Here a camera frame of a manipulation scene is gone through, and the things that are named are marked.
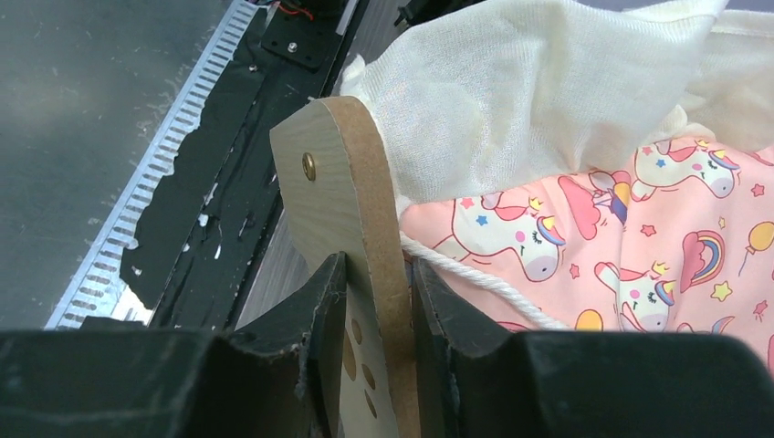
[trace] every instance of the gray floor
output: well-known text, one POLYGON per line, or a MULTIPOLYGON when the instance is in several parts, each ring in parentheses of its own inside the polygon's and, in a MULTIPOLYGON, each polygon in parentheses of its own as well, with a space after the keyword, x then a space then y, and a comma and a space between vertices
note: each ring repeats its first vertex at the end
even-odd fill
MULTIPOLYGON (((352 44, 350 58, 361 54, 366 62, 376 59, 399 35, 392 26, 398 5, 408 0, 371 0, 358 34, 352 44)), ((581 3, 610 10, 623 10, 661 3, 659 0, 580 0, 581 3)), ((770 0, 731 0, 729 8, 757 11, 774 10, 770 0)), ((297 290, 309 278, 303 258, 293 248, 285 218, 277 230, 258 271, 256 282, 239 319, 239 326, 258 318, 285 297, 297 290)))
POLYGON ((0 2, 0 329, 46 323, 230 3, 0 2))

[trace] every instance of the metal strip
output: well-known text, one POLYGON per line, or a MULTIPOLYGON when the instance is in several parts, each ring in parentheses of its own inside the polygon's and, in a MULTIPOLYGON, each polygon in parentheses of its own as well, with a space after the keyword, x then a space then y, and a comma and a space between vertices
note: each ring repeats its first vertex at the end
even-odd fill
POLYGON ((142 210, 151 202, 159 180, 174 172, 180 143, 198 128, 204 102, 258 9, 245 0, 234 0, 229 6, 45 329, 77 329, 86 316, 138 319, 147 324, 152 312, 141 308, 119 277, 123 248, 136 245, 134 229, 142 210))

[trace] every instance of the yellow balloon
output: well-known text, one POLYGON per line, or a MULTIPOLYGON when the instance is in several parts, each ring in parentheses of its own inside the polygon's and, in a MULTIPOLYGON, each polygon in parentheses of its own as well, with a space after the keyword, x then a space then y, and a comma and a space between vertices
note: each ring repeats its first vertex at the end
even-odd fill
POLYGON ((615 192, 615 195, 618 196, 618 199, 621 200, 623 205, 629 206, 629 198, 631 195, 631 188, 629 187, 629 184, 626 182, 618 182, 612 187, 612 190, 615 192))
POLYGON ((583 310, 575 322, 576 330, 601 331, 603 329, 602 317, 599 312, 592 309, 583 310))
POLYGON ((774 223, 761 222, 750 230, 748 251, 755 254, 757 251, 766 251, 774 243, 774 223))

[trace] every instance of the brass grommet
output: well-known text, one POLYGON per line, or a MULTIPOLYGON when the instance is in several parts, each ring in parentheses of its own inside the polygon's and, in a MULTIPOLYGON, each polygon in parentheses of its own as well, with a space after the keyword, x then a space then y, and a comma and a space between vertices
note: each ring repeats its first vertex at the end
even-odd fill
POLYGON ((304 156, 301 159, 301 166, 304 168, 304 174, 307 175, 307 179, 314 181, 317 178, 317 172, 315 171, 315 163, 312 154, 304 152, 304 156))

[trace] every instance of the wooden board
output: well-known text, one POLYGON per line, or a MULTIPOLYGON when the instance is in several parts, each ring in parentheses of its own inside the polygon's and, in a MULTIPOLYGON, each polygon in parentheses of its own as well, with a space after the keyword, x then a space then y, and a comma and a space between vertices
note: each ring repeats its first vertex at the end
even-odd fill
POLYGON ((411 304, 390 171, 355 98, 310 102, 271 131, 293 243, 314 271, 348 256, 341 420, 347 437, 419 436, 411 304), (311 155, 315 179, 302 165, 311 155))

